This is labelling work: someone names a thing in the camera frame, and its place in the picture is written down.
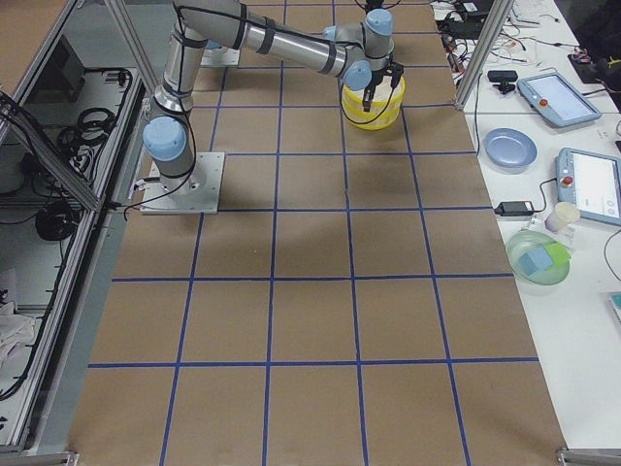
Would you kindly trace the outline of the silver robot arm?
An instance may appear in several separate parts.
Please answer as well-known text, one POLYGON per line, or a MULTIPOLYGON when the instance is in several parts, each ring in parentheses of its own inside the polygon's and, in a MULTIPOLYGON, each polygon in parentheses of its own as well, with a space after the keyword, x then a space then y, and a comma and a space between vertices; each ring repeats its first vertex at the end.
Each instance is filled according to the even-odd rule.
POLYGON ((249 48, 319 74, 332 76, 363 94, 369 110, 376 87, 389 78, 397 86, 403 67, 393 58, 393 17, 385 9, 366 13, 358 23, 329 26, 315 37, 254 14, 240 1, 176 1, 177 21, 161 83, 151 102, 154 112, 143 141, 159 171, 167 196, 191 193, 204 181, 198 169, 190 124, 192 93, 207 45, 249 48))

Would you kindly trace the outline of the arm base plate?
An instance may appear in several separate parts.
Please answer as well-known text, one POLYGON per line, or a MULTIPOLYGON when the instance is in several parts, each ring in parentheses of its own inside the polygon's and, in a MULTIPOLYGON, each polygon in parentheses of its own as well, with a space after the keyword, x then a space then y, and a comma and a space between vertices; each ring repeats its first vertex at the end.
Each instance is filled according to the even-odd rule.
POLYGON ((216 214, 224 172, 224 152, 199 151, 191 175, 178 179, 162 177, 155 161, 145 184, 140 211, 145 215, 216 214))

